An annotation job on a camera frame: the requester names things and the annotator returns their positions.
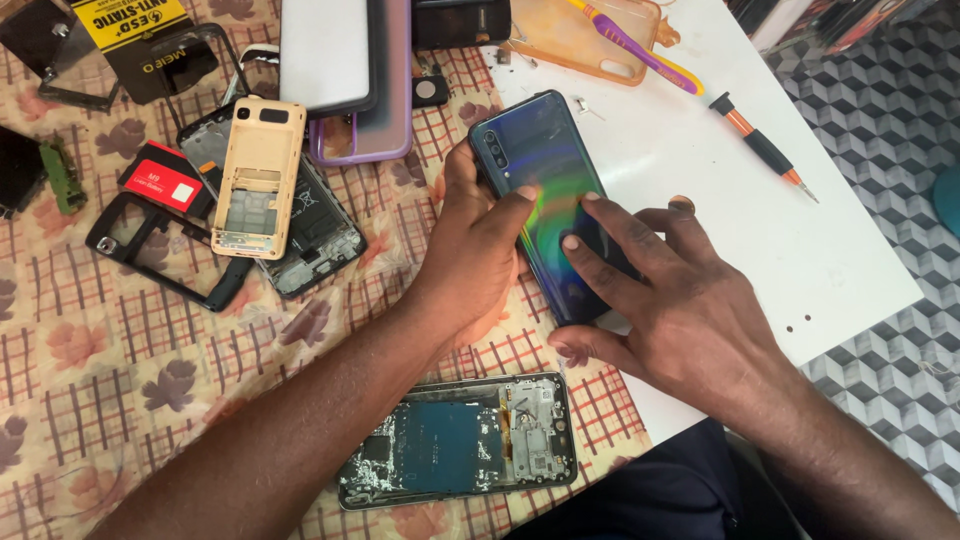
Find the floral tablecloth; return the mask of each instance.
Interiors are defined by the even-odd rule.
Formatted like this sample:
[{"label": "floral tablecloth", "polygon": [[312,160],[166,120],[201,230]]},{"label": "floral tablecloth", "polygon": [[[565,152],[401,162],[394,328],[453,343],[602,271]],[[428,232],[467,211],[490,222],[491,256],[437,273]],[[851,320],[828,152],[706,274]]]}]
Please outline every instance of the floral tablecloth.
[{"label": "floral tablecloth", "polygon": [[[278,43],[278,0],[183,5],[196,22],[221,24],[237,51]],[[232,304],[213,314],[84,246],[145,141],[175,145],[164,103],[139,107],[121,95],[99,113],[44,102],[37,76],[0,51],[0,124],[62,136],[89,196],[82,211],[63,216],[45,186],[24,213],[0,222],[0,540],[82,538],[207,426],[395,303],[417,274],[443,204],[444,155],[470,125],[501,109],[478,50],[420,53],[442,68],[451,97],[414,110],[410,155],[325,170],[368,251],[292,302],[254,268]],[[180,96],[179,106],[200,91]],[[185,274],[220,263],[187,254],[161,239],[150,257],[182,264]],[[451,351],[423,382],[564,372],[579,445],[573,485],[366,512],[342,510],[331,486],[291,538],[500,537],[649,449],[617,370],[596,360],[564,366],[546,344],[553,328],[537,283],[521,276],[497,326]]]}]

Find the hand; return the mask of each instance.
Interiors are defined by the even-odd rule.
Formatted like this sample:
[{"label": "hand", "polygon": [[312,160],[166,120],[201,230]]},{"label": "hand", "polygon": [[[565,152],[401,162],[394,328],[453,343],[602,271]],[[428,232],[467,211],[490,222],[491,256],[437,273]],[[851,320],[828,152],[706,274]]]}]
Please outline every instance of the hand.
[{"label": "hand", "polygon": [[526,185],[491,207],[477,185],[469,144],[464,140],[446,155],[444,211],[403,298],[452,337],[453,347],[483,337],[503,312],[518,271],[516,238],[536,199]]},{"label": "hand", "polygon": [[[717,256],[691,213],[636,216],[589,193],[582,201],[644,276],[637,282],[576,236],[564,253],[587,284],[633,329],[627,336],[565,327],[547,342],[570,358],[599,358],[724,422],[753,424],[805,380],[777,346],[743,274]],[[666,233],[666,241],[655,232]]]}]

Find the toothbrush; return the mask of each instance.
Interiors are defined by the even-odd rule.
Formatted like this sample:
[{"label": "toothbrush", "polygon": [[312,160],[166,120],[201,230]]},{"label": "toothbrush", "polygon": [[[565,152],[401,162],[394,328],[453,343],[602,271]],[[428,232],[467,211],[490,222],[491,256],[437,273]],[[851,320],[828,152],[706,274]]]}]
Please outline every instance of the toothbrush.
[{"label": "toothbrush", "polygon": [[696,75],[657,53],[644,49],[639,43],[630,38],[630,36],[627,36],[627,33],[617,26],[608,16],[600,13],[599,10],[583,2],[583,0],[566,1],[582,11],[584,15],[593,22],[593,26],[596,27],[597,32],[599,32],[601,36],[609,39],[639,58],[643,63],[657,71],[664,79],[679,88],[695,96],[703,95],[704,84],[700,82],[700,79],[697,79]]}]

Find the gradient back panel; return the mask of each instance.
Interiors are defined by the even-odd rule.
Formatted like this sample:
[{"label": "gradient back panel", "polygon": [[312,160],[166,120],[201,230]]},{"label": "gradient back panel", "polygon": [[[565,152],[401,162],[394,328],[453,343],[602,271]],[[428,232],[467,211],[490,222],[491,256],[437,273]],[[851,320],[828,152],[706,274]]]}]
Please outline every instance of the gradient back panel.
[{"label": "gradient back panel", "polygon": [[[506,168],[497,167],[484,142],[488,131],[499,138]],[[580,206],[585,193],[604,190],[563,96],[556,91],[539,94],[477,123],[469,137],[498,197],[525,184],[537,188],[537,205],[521,240],[558,324],[586,323],[608,311],[561,250],[564,236],[576,233],[618,268],[626,262],[619,246]],[[626,268],[628,275],[635,273],[629,264]]]}]

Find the geometric patterned floor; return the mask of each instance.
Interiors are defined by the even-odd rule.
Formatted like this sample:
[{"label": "geometric patterned floor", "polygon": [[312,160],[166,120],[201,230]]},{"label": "geometric patterned floor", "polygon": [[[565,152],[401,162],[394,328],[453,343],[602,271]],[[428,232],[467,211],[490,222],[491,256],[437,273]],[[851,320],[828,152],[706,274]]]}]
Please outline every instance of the geometric patterned floor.
[{"label": "geometric patterned floor", "polygon": [[841,55],[801,43],[767,59],[925,296],[802,370],[954,511],[960,241],[940,224],[930,192],[960,156],[958,23],[937,10]]}]

